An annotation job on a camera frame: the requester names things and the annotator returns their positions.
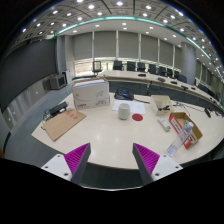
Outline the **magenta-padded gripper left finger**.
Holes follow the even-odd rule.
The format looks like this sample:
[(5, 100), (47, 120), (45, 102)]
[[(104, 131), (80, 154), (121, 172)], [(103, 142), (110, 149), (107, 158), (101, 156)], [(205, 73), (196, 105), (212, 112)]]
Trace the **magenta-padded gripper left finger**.
[(42, 169), (80, 185), (90, 153), (91, 145), (87, 143), (65, 155), (56, 154)]

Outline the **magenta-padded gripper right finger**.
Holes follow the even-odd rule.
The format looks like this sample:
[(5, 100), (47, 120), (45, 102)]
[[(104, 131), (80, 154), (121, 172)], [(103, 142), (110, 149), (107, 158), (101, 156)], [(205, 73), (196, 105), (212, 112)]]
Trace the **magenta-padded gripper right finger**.
[(159, 155), (137, 143), (133, 144), (132, 153), (135, 157), (144, 185), (182, 169), (182, 167), (168, 155)]

